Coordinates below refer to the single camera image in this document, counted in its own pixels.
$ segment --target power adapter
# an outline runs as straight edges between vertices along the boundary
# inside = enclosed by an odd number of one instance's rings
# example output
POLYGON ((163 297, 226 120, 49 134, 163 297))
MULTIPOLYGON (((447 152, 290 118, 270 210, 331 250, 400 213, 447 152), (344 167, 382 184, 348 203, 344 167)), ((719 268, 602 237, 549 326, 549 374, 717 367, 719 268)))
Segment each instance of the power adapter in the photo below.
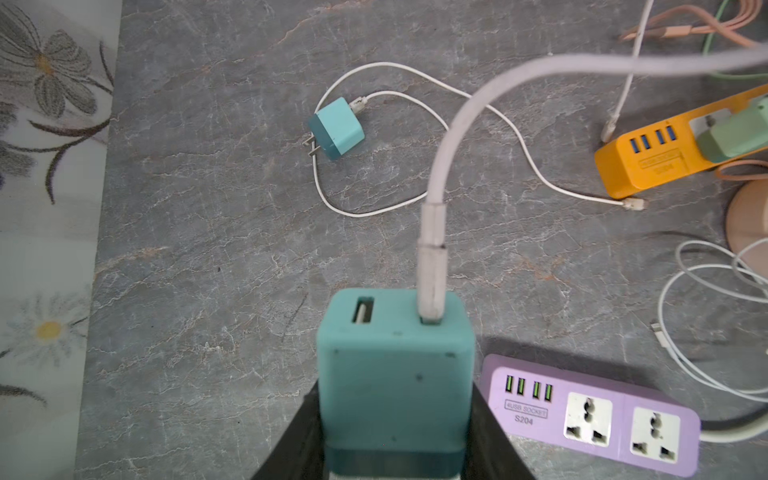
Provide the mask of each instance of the power adapter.
POLYGON ((351 104, 347 104, 344 98, 337 98, 314 114, 307 124, 312 131, 312 139, 317 141, 310 155, 318 148, 322 148, 332 161, 344 155, 352 147, 360 143, 366 137, 362 131, 362 125, 357 120, 356 114, 366 105, 366 99, 356 98, 351 104))
POLYGON ((337 475, 451 478, 463 465, 475 334, 447 293, 423 323, 416 290, 345 289, 317 331, 325 461, 337 475))

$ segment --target white cable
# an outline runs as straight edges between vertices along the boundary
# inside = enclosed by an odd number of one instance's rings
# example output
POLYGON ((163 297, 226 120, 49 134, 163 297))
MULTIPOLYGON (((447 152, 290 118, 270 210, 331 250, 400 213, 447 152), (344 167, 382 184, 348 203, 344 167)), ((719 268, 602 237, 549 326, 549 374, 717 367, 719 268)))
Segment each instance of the white cable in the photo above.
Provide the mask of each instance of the white cable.
MULTIPOLYGON (((687 242, 683 242, 680 245, 678 245, 677 249, 675 250, 675 260, 677 261, 677 264, 680 267, 680 271, 677 272, 674 276, 672 276, 672 278, 670 278, 667 281, 667 283, 664 285, 664 288, 661 289, 661 293, 659 295, 659 301, 657 304, 658 323, 651 325, 661 346, 664 347, 664 349, 667 351, 670 357, 672 357, 672 360, 674 360, 675 363, 679 365, 680 368, 692 379, 696 380, 699 383, 702 383, 703 385, 709 386, 711 388, 722 390, 724 392, 729 392, 743 399, 753 400, 755 402, 761 402, 761 403, 768 403, 768 397, 759 396, 760 394, 768 393, 768 386, 763 387, 761 389, 750 389, 750 390, 734 389, 732 387, 729 387, 723 384, 722 382, 715 380, 711 376, 707 375, 704 371, 702 371, 700 368, 695 366, 685 356, 685 354, 683 354, 680 351, 680 349, 677 347, 677 344, 674 342, 674 340, 672 340, 672 337, 667 331, 667 326, 664 322, 664 299, 666 298, 667 293, 669 292, 669 289, 672 287, 672 285, 679 278, 681 278, 684 275, 687 275, 690 278, 696 280, 698 283, 701 283, 702 285, 705 285, 719 293, 724 293, 728 296, 732 296, 734 298, 738 298, 742 300, 749 300, 749 301, 758 302, 758 303, 768 303, 768 298, 762 298, 762 297, 751 296, 751 295, 743 295, 742 293, 724 289, 711 282, 707 282, 706 280, 701 279, 698 275, 692 273, 695 270, 713 269, 713 268, 734 270, 735 272, 738 272, 737 275, 740 279, 745 280, 750 285, 753 285, 753 286, 756 286, 757 288, 762 289, 763 293, 766 295, 766 297, 768 297, 768 291, 765 290, 765 285, 768 285, 768 279, 752 271, 741 260, 741 256, 744 253, 754 248, 756 245, 760 245, 765 242, 768 242, 768 237, 760 239, 756 242, 752 242, 746 248, 741 250, 741 252, 739 252, 739 254, 737 255, 734 255, 733 252, 731 252, 730 250, 723 248, 719 245, 716 245, 715 243, 705 242, 701 240, 689 240, 687 242), (733 260, 730 263, 703 263, 701 265, 685 266, 682 261, 680 252, 684 247, 688 245, 703 245, 705 247, 711 247, 722 253, 725 253, 729 257, 732 257, 733 260), (743 276, 744 274, 751 276, 752 278, 754 278, 755 281, 747 279, 746 277, 743 276)), ((764 432, 768 432, 768 415, 763 415, 758 419, 747 423, 746 425, 741 425, 732 429, 703 430, 700 434, 700 440, 702 442, 715 442, 715 443, 741 442, 743 440, 751 439, 755 436, 758 436, 764 432)))
POLYGON ((718 70, 759 65, 768 60, 768 48, 757 46, 714 55, 681 55, 662 58, 631 58, 615 55, 554 55, 527 61, 483 85, 454 117, 440 142, 427 185, 427 203, 441 204, 453 157, 472 122, 485 106, 507 91, 535 78, 567 73, 635 74, 683 77, 718 70))
POLYGON ((730 263, 730 267, 731 267, 731 269, 733 269, 733 274, 736 275, 737 277, 739 277, 739 280, 743 281, 744 283, 746 283, 748 285, 754 286, 755 288, 761 289, 763 291, 763 294, 766 297, 768 297, 768 290, 766 290, 766 284, 765 283, 755 282, 755 281, 752 281, 752 280, 746 278, 737 268, 739 263, 744 265, 744 262, 743 262, 743 260, 741 260, 741 257, 746 252, 752 250, 754 247, 757 247, 758 245, 760 245, 762 243, 768 243, 768 237, 761 238, 761 239, 759 239, 757 241, 754 241, 754 242, 750 243, 746 247, 744 247, 743 250, 741 250, 736 256, 733 257, 733 260, 730 263))
MULTIPOLYGON (((683 242, 683 243, 681 243, 680 245, 677 246, 677 248, 674 251, 674 257, 675 257, 675 260, 677 261, 677 265, 680 267, 680 270, 682 270, 683 274, 688 275, 690 278, 696 280, 698 283, 701 283, 702 285, 707 286, 707 287, 711 288, 712 290, 715 290, 716 292, 724 293, 725 295, 732 296, 732 297, 735 297, 735 298, 738 298, 738 299, 742 299, 742 300, 749 300, 751 302, 768 303, 768 298, 766 298, 766 297, 754 296, 754 295, 745 295, 744 293, 734 292, 733 290, 728 290, 728 289, 723 288, 723 287, 721 287, 719 285, 715 285, 714 283, 707 282, 706 280, 704 280, 700 276, 698 276, 698 275, 696 275, 694 273, 691 273, 691 270, 696 270, 696 269, 694 269, 693 267, 689 268, 689 267, 685 266, 685 264, 683 263, 683 258, 682 258, 683 248, 687 247, 688 245, 704 245, 705 247, 711 247, 711 248, 717 249, 720 252, 725 253, 727 256, 733 258, 734 261, 739 262, 739 258, 740 258, 742 253, 744 253, 746 250, 754 247, 755 245, 759 245, 760 243, 762 243, 764 241, 767 241, 767 240, 768 240, 768 238, 763 238, 761 240, 758 240, 755 243, 750 244, 746 249, 742 250, 742 252, 739 253, 738 257, 736 255, 734 255, 730 250, 728 250, 726 248, 722 248, 720 245, 716 245, 716 244, 711 243, 711 242, 705 242, 705 241, 702 241, 702 240, 688 240, 687 242, 683 242)), ((725 265, 725 267, 726 268, 734 268, 735 267, 739 272, 748 273, 750 276, 756 278, 758 281, 764 282, 764 284, 768 284, 768 279, 758 275, 757 273, 754 273, 753 271, 751 271, 749 269, 745 270, 745 269, 742 269, 742 268, 738 268, 736 266, 732 266, 732 264, 725 265)))
MULTIPOLYGON (((640 47, 643 44, 643 37, 645 36, 645 26, 648 23, 648 17, 650 17, 650 9, 653 6, 654 0, 645 0, 643 13, 640 16, 640 24, 637 26, 637 36, 634 38, 634 43, 632 44, 632 58, 637 58, 640 56, 640 47)), ((604 144, 611 141, 611 137, 614 135, 614 131, 616 130, 616 123, 619 121, 621 109, 624 108, 624 102, 627 101, 627 97, 629 96, 629 88, 632 85, 633 79, 634 73, 627 75, 627 78, 624 80, 624 87, 621 89, 621 94, 619 95, 619 99, 616 102, 614 113, 611 114, 611 116, 608 118, 608 121, 605 122, 603 132, 600 134, 600 139, 604 144)))
MULTIPOLYGON (((333 84, 331 84, 331 86, 328 87, 328 90, 326 90, 326 92, 320 98, 320 101, 317 103, 317 106, 315 107, 315 113, 317 113, 320 110, 320 108, 323 106, 323 104, 325 103, 326 99, 330 95, 331 91, 333 91, 334 88, 338 87, 339 84, 342 81, 346 80, 351 75, 354 75, 355 73, 357 73, 359 71, 363 71, 363 70, 366 70, 368 68, 374 68, 374 67, 394 67, 394 68, 400 68, 401 70, 405 70, 405 71, 409 71, 409 72, 411 72, 413 74, 417 74, 418 76, 420 76, 422 78, 425 78, 428 81, 431 81, 432 83, 438 85, 439 87, 442 87, 442 88, 444 88, 445 90, 448 90, 448 91, 452 91, 455 94, 459 94, 462 97, 465 97, 465 98, 471 98, 472 97, 467 92, 461 91, 458 88, 452 87, 451 85, 446 84, 445 82, 442 82, 442 81, 440 81, 440 80, 438 80, 438 79, 436 79, 434 77, 431 77, 431 76, 427 75, 426 73, 424 73, 422 71, 416 70, 413 67, 409 67, 408 65, 402 65, 402 64, 399 64, 399 63, 391 62, 391 61, 377 61, 377 62, 369 63, 369 64, 366 64, 366 65, 361 65, 361 66, 359 66, 357 68, 354 68, 354 69, 346 72, 344 75, 339 77, 338 80, 333 82, 333 84)), ((402 98, 406 98, 406 99, 412 101, 413 103, 417 104, 418 106, 426 109, 429 113, 432 114, 432 116, 434 116, 435 118, 440 120, 440 122, 443 124, 443 126, 446 126, 446 123, 442 120, 442 118, 440 118, 439 115, 437 115, 437 113, 435 113, 434 110, 432 110, 430 107, 428 107, 423 102, 421 102, 419 100, 416 100, 415 98, 410 97, 408 95, 400 94, 399 92, 394 92, 394 91, 384 91, 384 92, 376 92, 376 93, 373 93, 371 95, 368 95, 366 97, 366 99, 374 98, 374 97, 378 96, 379 94, 390 94, 390 95, 395 95, 395 96, 399 96, 399 97, 402 97, 402 98)), ((550 187, 552 190, 557 191, 557 192, 559 192, 561 194, 569 195, 571 197, 578 198, 580 200, 590 200, 590 201, 599 202, 599 203, 602 203, 602 204, 618 205, 618 206, 624 207, 624 208, 626 208, 628 210, 643 210, 644 209, 645 202, 643 200, 641 200, 641 199, 631 198, 630 197, 630 198, 627 198, 627 199, 624 199, 624 200, 612 200, 612 199, 609 199, 609 198, 602 198, 602 197, 594 197, 594 196, 591 196, 591 195, 577 194, 575 192, 571 192, 569 190, 565 190, 564 188, 560 188, 557 185, 554 185, 552 182, 550 182, 549 180, 544 178, 544 175, 541 174, 541 171, 538 169, 538 167, 536 167, 536 163, 534 163, 534 161, 533 161, 533 157, 531 156, 531 152, 528 150, 528 145, 525 143, 525 139, 523 138, 522 133, 520 133, 520 130, 515 126, 515 124, 513 124, 512 121, 509 120, 509 118, 507 118, 506 115, 501 113, 498 109, 496 109, 492 105, 486 105, 486 108, 489 109, 494 114, 498 115, 498 117, 501 118, 507 125, 509 125, 509 127, 512 129, 512 131, 515 132, 515 136, 518 138, 518 141, 520 142, 520 146, 521 146, 521 148, 523 150, 523 154, 525 155, 526 160, 528 160, 528 164, 531 165, 531 169, 533 169, 533 171, 536 174, 536 176, 538 177, 538 179, 541 180, 541 182, 544 185, 546 185, 547 187, 550 187)), ((383 214, 385 212, 389 212, 389 211, 392 211, 394 209, 397 209, 397 208, 400 208, 400 207, 404 207, 405 205, 413 204, 413 203, 421 200, 425 196, 425 194, 419 195, 418 197, 414 197, 414 198, 412 198, 410 200, 406 200, 406 201, 401 202, 399 204, 392 205, 390 207, 381 208, 381 209, 374 210, 374 211, 371 211, 371 212, 365 212, 365 213, 361 213, 361 214, 355 214, 353 212, 347 212, 347 211, 341 210, 341 209, 331 205, 331 203, 328 201, 328 199, 326 198, 325 194, 323 193, 323 189, 320 186, 319 175, 318 175, 318 172, 317 172, 317 156, 316 155, 312 156, 312 165, 313 165, 314 174, 315 174, 315 187, 317 189, 317 193, 320 195, 320 198, 323 200, 323 203, 329 209, 333 210, 334 212, 336 212, 338 214, 344 215, 346 217, 353 217, 353 218, 372 217, 373 215, 383 214)))
MULTIPOLYGON (((330 93, 330 89, 326 92, 326 95, 323 95, 323 100, 328 96, 327 94, 330 93)), ((376 93, 372 93, 368 95, 367 97, 364 97, 364 101, 367 102, 371 98, 380 97, 382 95, 393 95, 395 97, 405 98, 406 100, 410 100, 413 103, 417 104, 419 107, 423 108, 424 110, 427 110, 434 118, 437 118, 437 120, 440 122, 440 124, 444 127, 444 129, 448 130, 448 124, 443 120, 443 118, 438 115, 438 113, 434 110, 432 110, 427 104, 424 102, 411 97, 410 95, 400 93, 399 91, 390 91, 390 90, 383 90, 383 91, 377 91, 376 93)), ((427 196, 427 193, 424 192, 423 194, 413 197, 411 199, 408 199, 404 202, 400 202, 399 204, 390 205, 389 207, 380 208, 378 210, 373 210, 370 212, 363 212, 361 214, 355 214, 353 212, 347 212, 344 210, 341 210, 339 208, 334 207, 326 198, 326 195, 323 193, 323 189, 320 187, 320 179, 317 174, 317 156, 312 156, 312 168, 315 174, 315 188, 317 188, 317 193, 320 195, 320 200, 323 201, 323 203, 328 207, 329 209, 333 210, 334 212, 344 215, 345 217, 352 217, 352 218, 365 218, 365 217, 373 217, 374 215, 384 214, 385 212, 390 212, 392 210, 395 210, 400 207, 404 207, 405 205, 410 205, 415 202, 418 202, 422 198, 427 196)))

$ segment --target usb port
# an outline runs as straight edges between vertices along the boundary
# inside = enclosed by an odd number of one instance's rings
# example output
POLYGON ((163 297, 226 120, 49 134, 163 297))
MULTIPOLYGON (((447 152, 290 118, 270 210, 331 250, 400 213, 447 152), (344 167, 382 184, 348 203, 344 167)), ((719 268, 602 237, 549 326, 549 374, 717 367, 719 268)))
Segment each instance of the usb port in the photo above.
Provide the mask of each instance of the usb port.
POLYGON ((371 323, 372 314, 373 298, 361 296, 357 299, 357 309, 355 309, 355 316, 352 317, 352 323, 371 323))

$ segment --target white flower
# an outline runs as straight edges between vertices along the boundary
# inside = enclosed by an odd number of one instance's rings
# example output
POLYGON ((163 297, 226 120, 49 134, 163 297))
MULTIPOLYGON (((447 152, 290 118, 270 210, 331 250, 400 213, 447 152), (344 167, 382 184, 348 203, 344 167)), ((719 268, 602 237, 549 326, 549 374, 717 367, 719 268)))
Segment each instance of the white flower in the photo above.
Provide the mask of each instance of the white flower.
POLYGON ((43 300, 37 295, 22 305, 21 314, 8 322, 11 333, 5 348, 22 363, 58 366, 73 348, 84 348, 87 338, 88 298, 71 294, 43 300))

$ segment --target power strip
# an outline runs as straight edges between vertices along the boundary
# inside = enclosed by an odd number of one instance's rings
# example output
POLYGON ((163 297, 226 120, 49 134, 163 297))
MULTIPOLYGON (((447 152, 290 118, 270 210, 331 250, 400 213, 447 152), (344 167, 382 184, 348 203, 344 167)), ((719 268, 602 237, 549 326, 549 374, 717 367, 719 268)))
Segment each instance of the power strip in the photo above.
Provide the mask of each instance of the power strip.
POLYGON ((672 475, 696 471, 699 416, 657 390, 488 355, 480 391, 507 435, 672 475))
POLYGON ((766 94, 768 85, 760 85, 616 137, 594 154, 594 162, 608 194, 613 198, 625 198, 717 167, 720 164, 712 163, 702 155, 697 137, 712 123, 743 111, 766 94))

